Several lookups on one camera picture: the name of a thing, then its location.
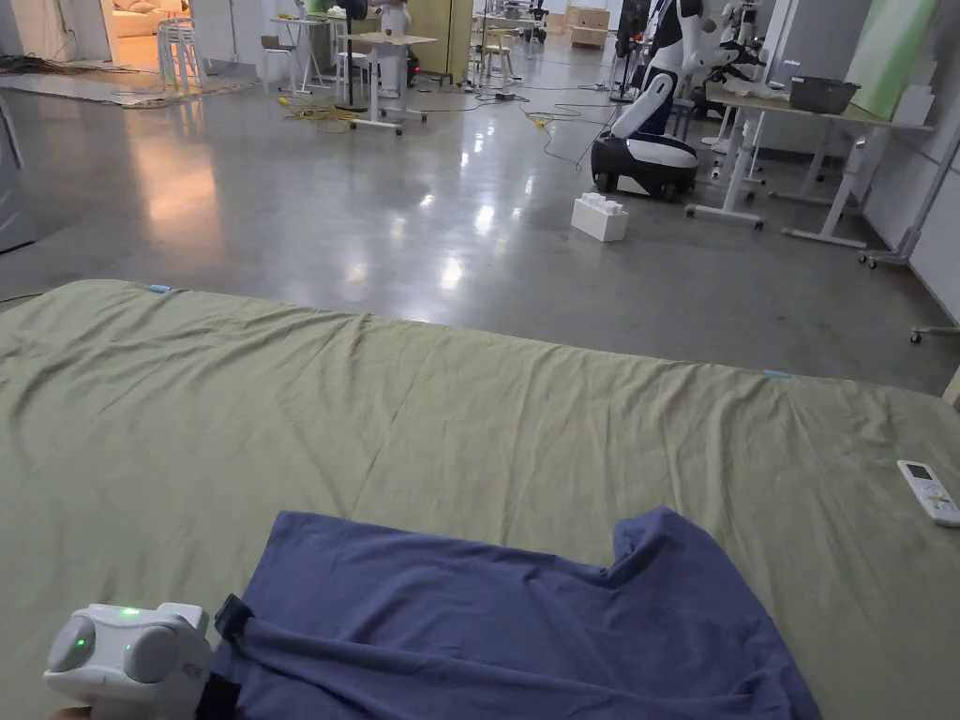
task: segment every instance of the stool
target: stool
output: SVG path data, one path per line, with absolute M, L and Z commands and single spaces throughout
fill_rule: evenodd
M 198 47 L 193 18 L 174 17 L 159 23 L 156 28 L 156 56 L 159 60 L 162 89 L 167 89 L 168 78 L 174 87 L 178 86 L 177 68 L 180 69 L 180 82 L 184 90 L 190 86 L 188 67 L 196 84 L 203 86 L 206 83 L 204 57 Z
M 270 94 L 270 56 L 286 56 L 287 74 L 290 76 L 290 93 L 297 91 L 297 80 L 294 76 L 294 53 L 297 52 L 296 45 L 281 45 L 280 38 L 276 35 L 261 35 L 260 47 L 263 48 L 263 92 Z

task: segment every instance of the wooden cabinet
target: wooden cabinet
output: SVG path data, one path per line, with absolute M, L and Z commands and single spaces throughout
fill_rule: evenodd
M 410 13 L 410 35 L 435 37 L 436 42 L 418 45 L 420 70 L 449 73 L 455 81 L 467 74 L 470 46 L 470 19 L 473 6 L 469 0 L 416 0 L 407 3 Z

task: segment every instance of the green panel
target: green panel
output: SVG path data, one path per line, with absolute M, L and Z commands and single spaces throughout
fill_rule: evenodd
M 936 0 L 874 0 L 847 74 L 861 85 L 855 105 L 893 118 L 935 7 Z

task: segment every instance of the table leg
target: table leg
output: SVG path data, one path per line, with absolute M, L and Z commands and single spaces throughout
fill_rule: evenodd
M 857 250 L 863 250 L 867 247 L 866 243 L 862 243 L 858 240 L 848 240 L 846 238 L 836 237 L 833 234 L 837 229 L 837 224 L 840 222 L 841 216 L 847 208 L 847 199 L 853 192 L 853 187 L 856 185 L 857 176 L 863 168 L 863 157 L 866 147 L 866 137 L 858 138 L 853 144 L 853 151 L 850 154 L 850 160 L 847 161 L 847 167 L 843 171 L 843 181 L 840 183 L 840 189 L 837 190 L 836 197 L 833 199 L 833 204 L 830 207 L 830 212 L 827 216 L 827 220 L 824 222 L 823 229 L 821 229 L 820 232 L 804 232 L 802 230 L 785 228 L 783 230 L 784 235 L 788 235 L 790 237 L 799 237 L 803 238 L 804 240 L 816 240 L 817 242 L 829 243 L 830 245 L 841 245 L 845 248 L 855 248 Z
M 820 136 L 820 142 L 817 144 L 817 150 L 813 154 L 813 160 L 806 171 L 804 184 L 799 193 L 781 193 L 772 192 L 770 197 L 775 200 L 788 200 L 794 203 L 807 203 L 814 205 L 824 205 L 829 207 L 832 200 L 829 198 L 818 198 L 813 194 L 813 188 L 816 186 L 817 178 L 820 177 L 820 171 L 824 168 L 824 158 L 830 147 L 830 137 L 833 134 L 833 121 L 827 120 L 824 126 L 824 133 Z
M 373 72 L 376 72 L 377 59 L 385 55 L 389 55 L 393 52 L 392 45 L 372 45 L 370 50 L 370 59 L 373 67 Z M 353 82 L 352 73 L 348 76 L 349 81 Z M 403 130 L 398 123 L 387 123 L 380 120 L 380 101 L 377 97 L 377 88 L 376 88 L 376 78 L 375 76 L 371 78 L 370 82 L 370 117 L 353 120 L 351 125 L 370 125 L 375 128 L 392 128 L 396 134 L 402 134 Z
M 723 220 L 749 223 L 753 224 L 755 229 L 763 229 L 763 218 L 759 215 L 736 211 L 736 198 L 743 190 L 743 181 L 747 175 L 747 168 L 750 166 L 751 157 L 754 153 L 756 130 L 759 125 L 757 118 L 758 113 L 753 110 L 741 108 L 737 115 L 737 124 L 741 125 L 743 132 L 737 132 L 736 128 L 734 128 L 734 137 L 731 138 L 731 153 L 734 153 L 735 145 L 736 161 L 733 165 L 730 187 L 727 188 L 727 197 L 724 200 L 723 207 L 690 204 L 686 207 L 686 216 L 692 218 L 696 215 L 707 215 Z

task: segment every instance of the white stool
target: white stool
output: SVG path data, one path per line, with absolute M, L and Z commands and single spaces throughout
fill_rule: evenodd
M 180 69 L 180 82 L 183 89 L 190 86 L 190 74 L 200 86 L 206 83 L 204 56 L 197 42 L 197 31 L 193 18 L 174 17 L 163 20 L 156 28 L 156 56 L 160 65 L 160 84 L 167 89 L 167 80 L 178 86 L 177 69 Z
M 366 53 L 353 53 L 353 67 L 360 68 L 360 94 L 363 95 L 363 74 L 368 73 L 370 83 L 373 84 L 373 69 Z M 337 54 L 337 85 L 340 86 L 340 95 L 347 98 L 347 83 L 352 79 L 352 73 L 347 71 L 347 53 Z

